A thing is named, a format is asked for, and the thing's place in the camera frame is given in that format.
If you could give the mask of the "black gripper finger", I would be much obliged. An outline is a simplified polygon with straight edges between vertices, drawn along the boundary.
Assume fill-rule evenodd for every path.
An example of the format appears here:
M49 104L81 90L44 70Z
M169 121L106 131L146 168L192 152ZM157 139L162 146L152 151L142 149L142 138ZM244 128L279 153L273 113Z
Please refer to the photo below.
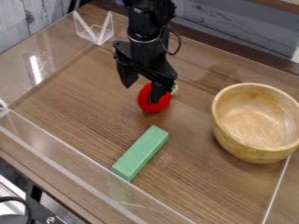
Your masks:
M132 63L117 61L116 70L124 87L129 88L134 84L138 76L134 65Z
M174 90L174 82L173 81L154 80L152 82L152 88L149 91L149 102L157 103L160 101L160 98L166 93L172 93L173 90Z

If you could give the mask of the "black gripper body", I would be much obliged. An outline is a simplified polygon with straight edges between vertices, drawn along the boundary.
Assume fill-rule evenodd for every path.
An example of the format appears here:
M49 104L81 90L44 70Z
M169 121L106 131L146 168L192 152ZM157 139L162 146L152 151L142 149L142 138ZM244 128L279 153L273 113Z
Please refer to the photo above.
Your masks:
M112 44L113 57L116 61L132 63L138 75L149 81L174 81L177 73L165 57L168 45L168 38L158 38L149 43L116 40Z

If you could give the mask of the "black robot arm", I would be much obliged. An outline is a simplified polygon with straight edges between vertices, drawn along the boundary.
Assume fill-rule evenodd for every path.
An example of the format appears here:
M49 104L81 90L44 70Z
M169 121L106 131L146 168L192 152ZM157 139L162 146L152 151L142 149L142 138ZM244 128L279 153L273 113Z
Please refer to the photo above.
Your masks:
M148 101L157 103L173 90L177 73L166 60L181 48L181 37L169 28L176 5L172 0L124 0L128 41L116 40L113 58L125 88L140 75L150 82Z

